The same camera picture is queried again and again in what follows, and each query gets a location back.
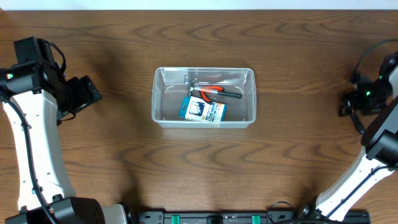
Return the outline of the clear plastic storage container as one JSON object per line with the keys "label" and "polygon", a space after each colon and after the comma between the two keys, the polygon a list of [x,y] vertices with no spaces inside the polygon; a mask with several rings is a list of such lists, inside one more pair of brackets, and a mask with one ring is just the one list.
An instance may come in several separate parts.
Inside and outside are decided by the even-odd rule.
{"label": "clear plastic storage container", "polygon": [[159,67],[152,119],[163,128],[247,128],[256,120],[250,68]]}

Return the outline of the small metal wrench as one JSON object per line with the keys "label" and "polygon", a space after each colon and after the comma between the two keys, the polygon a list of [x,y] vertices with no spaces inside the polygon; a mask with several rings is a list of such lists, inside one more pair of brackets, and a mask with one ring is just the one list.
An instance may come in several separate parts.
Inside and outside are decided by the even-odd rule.
{"label": "small metal wrench", "polygon": [[189,74],[186,74],[186,75],[184,75],[183,79],[184,79],[184,84],[190,86],[190,85],[194,84],[194,82],[197,81],[198,78],[194,77],[194,76],[190,76]]}

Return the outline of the small metal hammer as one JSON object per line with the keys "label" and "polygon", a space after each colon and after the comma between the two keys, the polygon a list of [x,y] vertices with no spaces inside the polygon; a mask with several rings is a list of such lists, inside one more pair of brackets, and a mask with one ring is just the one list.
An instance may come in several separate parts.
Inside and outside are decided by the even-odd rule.
{"label": "small metal hammer", "polygon": [[215,86],[215,85],[197,85],[193,80],[189,86],[188,86],[188,94],[190,95],[193,91],[199,91],[200,93],[203,94],[202,98],[203,99],[208,99],[208,97],[205,95],[205,93],[212,93],[216,95],[221,95],[221,96],[227,96],[227,97],[232,97],[232,98],[242,98],[242,94],[240,93],[232,93],[225,91],[223,87],[221,86]]}

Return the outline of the blue white screw box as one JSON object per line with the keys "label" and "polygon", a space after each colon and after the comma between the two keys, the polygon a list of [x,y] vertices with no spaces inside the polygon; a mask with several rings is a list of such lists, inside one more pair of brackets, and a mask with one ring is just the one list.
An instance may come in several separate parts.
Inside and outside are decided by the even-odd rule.
{"label": "blue white screw box", "polygon": [[183,99],[179,111],[179,117],[190,121],[221,122],[227,109],[226,104],[211,102],[195,96],[187,96]]}

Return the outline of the red handled pliers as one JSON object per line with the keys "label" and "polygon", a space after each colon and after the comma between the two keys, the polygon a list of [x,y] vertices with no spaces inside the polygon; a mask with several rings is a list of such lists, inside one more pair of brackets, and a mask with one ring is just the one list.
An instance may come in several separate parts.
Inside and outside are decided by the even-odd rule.
{"label": "red handled pliers", "polygon": [[211,103],[210,98],[208,97],[207,93],[211,94],[218,94],[219,92],[224,92],[224,88],[221,86],[201,86],[199,93],[201,95],[201,98],[206,102],[206,103]]}

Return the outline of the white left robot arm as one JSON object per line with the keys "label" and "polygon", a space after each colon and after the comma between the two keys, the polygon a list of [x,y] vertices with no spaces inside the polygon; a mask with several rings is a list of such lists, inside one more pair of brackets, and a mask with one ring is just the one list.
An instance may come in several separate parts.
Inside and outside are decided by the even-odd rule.
{"label": "white left robot arm", "polygon": [[121,203],[77,197],[68,178],[58,127],[102,96],[90,77],[66,79],[57,46],[29,37],[14,42],[17,63],[1,70],[1,101],[19,166],[19,213],[6,223],[132,223]]}

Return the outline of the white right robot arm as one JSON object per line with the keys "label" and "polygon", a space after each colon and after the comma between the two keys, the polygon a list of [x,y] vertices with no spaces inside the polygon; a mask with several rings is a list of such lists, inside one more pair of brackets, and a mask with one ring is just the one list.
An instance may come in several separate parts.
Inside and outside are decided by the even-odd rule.
{"label": "white right robot arm", "polygon": [[375,96],[366,95],[366,83],[357,75],[352,80],[357,84],[358,95],[351,104],[352,109],[373,110],[379,100],[390,95],[394,99],[379,111],[367,129],[358,128],[363,135],[359,156],[337,182],[303,207],[298,217],[304,220],[343,221],[350,208],[371,187],[397,170],[397,53],[384,59],[379,78],[368,83]]}

